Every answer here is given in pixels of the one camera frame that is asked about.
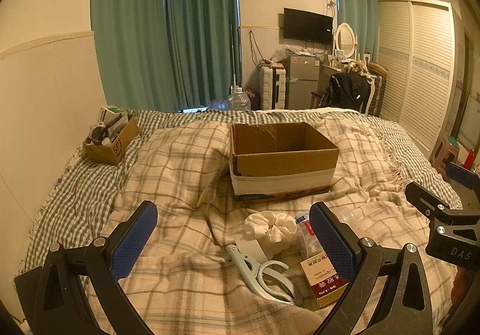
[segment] scissors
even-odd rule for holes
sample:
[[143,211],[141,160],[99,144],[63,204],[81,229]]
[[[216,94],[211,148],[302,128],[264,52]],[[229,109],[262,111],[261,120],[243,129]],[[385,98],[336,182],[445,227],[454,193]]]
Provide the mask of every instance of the scissors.
[[[257,296],[289,305],[300,306],[303,303],[301,294],[295,289],[292,282],[281,273],[270,268],[270,266],[276,264],[288,270],[288,265],[278,260],[269,260],[260,264],[250,255],[239,252],[238,247],[234,244],[229,244],[226,251],[232,262],[236,264],[248,288]],[[285,293],[268,287],[263,279],[264,274],[274,278]]]

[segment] blue gripper pad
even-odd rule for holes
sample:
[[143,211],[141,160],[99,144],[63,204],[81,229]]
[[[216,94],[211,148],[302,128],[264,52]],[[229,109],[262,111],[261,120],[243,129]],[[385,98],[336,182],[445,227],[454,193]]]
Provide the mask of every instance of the blue gripper pad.
[[[356,254],[359,254],[360,251],[358,248],[358,252],[354,252],[347,242],[354,242],[358,246],[358,238],[355,233],[347,224],[338,221],[323,202],[317,202],[311,206],[310,226],[337,274],[348,282],[352,282],[357,274]],[[347,233],[349,236],[342,236],[343,233]]]
[[114,280],[118,281],[130,274],[138,256],[140,256],[143,247],[145,247],[148,238],[157,225],[157,219],[157,206],[153,202],[144,201],[128,221],[117,226],[117,228],[121,227],[123,229],[122,224],[127,224],[128,229],[111,253],[110,273]]

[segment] open cardboard box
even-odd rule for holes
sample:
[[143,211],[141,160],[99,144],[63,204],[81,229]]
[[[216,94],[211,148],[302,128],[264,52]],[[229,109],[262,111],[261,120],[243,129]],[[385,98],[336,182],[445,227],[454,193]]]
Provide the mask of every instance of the open cardboard box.
[[128,116],[128,123],[109,145],[94,145],[90,138],[83,142],[88,158],[95,163],[118,165],[130,142],[137,136],[138,127],[135,117]]
[[340,150],[305,122],[234,124],[230,176],[237,201],[327,192]]

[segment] wardrobe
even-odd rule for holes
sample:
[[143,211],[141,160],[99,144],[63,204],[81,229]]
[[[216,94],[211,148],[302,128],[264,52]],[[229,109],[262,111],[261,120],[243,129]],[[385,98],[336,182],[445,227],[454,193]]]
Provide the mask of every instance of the wardrobe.
[[388,69],[380,117],[398,122],[427,157],[450,110],[454,31],[450,3],[379,0],[377,61]]

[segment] plastic bottle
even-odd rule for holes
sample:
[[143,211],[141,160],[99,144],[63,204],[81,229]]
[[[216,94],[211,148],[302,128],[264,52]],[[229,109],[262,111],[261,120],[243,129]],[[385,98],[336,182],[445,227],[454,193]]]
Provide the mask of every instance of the plastic bottle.
[[250,110],[250,98],[241,87],[230,87],[232,95],[229,96],[229,110]]

